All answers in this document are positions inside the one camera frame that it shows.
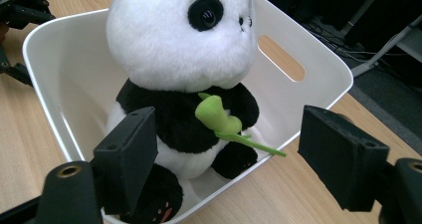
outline panda's belly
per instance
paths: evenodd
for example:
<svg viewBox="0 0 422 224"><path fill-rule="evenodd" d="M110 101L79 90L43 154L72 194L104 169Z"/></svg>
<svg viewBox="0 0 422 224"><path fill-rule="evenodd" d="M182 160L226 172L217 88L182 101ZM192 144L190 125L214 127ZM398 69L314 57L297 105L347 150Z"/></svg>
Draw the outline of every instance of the panda's belly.
<svg viewBox="0 0 422 224"><path fill-rule="evenodd" d="M217 153L223 149L227 141L220 140L212 148L202 153L185 153L171 149L157 138L158 155L155 163L168 168L177 177L190 179L202 174L211 166Z"/></svg>

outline panda's eye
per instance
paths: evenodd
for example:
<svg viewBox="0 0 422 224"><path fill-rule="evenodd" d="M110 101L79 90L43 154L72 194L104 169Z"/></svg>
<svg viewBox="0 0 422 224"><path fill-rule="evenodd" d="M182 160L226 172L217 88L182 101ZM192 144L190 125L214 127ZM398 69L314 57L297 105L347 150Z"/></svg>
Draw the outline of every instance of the panda's eye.
<svg viewBox="0 0 422 224"><path fill-rule="evenodd" d="M223 17L223 5L219 0L196 0L189 7L190 25L202 32L215 27Z"/></svg>

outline wooden table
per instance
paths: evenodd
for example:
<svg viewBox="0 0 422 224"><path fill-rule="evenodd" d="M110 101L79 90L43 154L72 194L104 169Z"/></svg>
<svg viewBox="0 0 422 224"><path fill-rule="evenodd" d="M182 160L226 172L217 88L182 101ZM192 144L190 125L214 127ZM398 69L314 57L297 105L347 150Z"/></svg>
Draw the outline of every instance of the wooden table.
<svg viewBox="0 0 422 224"><path fill-rule="evenodd" d="M48 0L57 17L107 8L111 0ZM21 48L30 25L11 30L3 44L12 64L22 62ZM421 158L349 94L333 111L391 147L388 160ZM41 194L44 178L65 162L34 90L0 76L0 212ZM298 140L211 201L186 223L377 223L372 212L342 211L308 164L297 154Z"/></svg>

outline stuffed animal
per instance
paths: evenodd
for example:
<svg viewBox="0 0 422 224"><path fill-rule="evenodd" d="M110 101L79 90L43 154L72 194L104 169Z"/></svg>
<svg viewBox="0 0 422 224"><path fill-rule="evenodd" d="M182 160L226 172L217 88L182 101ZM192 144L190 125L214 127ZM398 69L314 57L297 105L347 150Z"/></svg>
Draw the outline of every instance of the stuffed animal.
<svg viewBox="0 0 422 224"><path fill-rule="evenodd" d="M259 109L241 84L256 53L252 0L113 0L106 34L128 80L107 122L155 107L158 155L130 223L172 218L181 179L214 168L234 178L256 163L252 147L230 138L255 124Z"/></svg>

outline white container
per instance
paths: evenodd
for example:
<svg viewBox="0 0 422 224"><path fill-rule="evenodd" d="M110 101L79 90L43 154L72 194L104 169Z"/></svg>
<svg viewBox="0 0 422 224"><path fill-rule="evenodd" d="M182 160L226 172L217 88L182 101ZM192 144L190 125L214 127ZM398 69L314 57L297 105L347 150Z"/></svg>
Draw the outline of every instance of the white container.
<svg viewBox="0 0 422 224"><path fill-rule="evenodd" d="M329 109L350 89L352 75L294 20L266 0L254 1L257 36L270 37L305 70L305 77L295 82L260 50L243 82L261 111L250 130L252 140L281 149L299 135L304 105ZM107 114L127 79L108 51L106 16L107 10L101 10L53 20L35 29L24 44L34 88L68 161L93 158L105 137ZM209 169L182 183L185 201L169 223L185 219L270 157L260 151L258 163L234 180Z"/></svg>

